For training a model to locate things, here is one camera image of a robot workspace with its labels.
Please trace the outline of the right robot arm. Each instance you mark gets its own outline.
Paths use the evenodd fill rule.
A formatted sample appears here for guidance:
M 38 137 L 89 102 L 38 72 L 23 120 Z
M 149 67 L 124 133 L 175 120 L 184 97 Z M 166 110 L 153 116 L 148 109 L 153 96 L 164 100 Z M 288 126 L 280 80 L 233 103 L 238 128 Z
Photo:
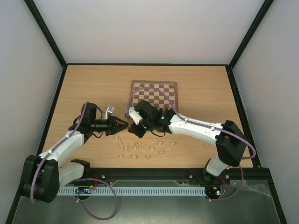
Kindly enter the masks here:
M 133 123 L 129 132 L 142 138 L 147 131 L 181 134 L 206 141 L 214 145 L 217 155 L 210 158 L 203 170 L 205 181 L 213 183 L 229 167 L 238 167 L 246 143 L 238 126 L 227 120 L 225 123 L 208 123 L 185 117 L 175 109 L 157 109 L 143 100 L 126 111 L 126 117 Z

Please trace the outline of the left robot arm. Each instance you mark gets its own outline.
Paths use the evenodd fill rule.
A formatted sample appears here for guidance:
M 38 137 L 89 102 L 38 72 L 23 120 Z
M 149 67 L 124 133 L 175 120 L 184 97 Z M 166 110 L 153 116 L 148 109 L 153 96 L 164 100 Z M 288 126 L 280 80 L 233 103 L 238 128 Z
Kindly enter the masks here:
M 112 115 L 113 107 L 102 112 L 99 119 L 96 118 L 98 111 L 96 104 L 84 103 L 81 114 L 61 140 L 47 151 L 25 159 L 20 180 L 22 196 L 32 203 L 50 203 L 61 187 L 88 174 L 90 165 L 86 161 L 72 160 L 65 167 L 62 164 L 92 136 L 115 135 L 128 127 L 128 122 Z

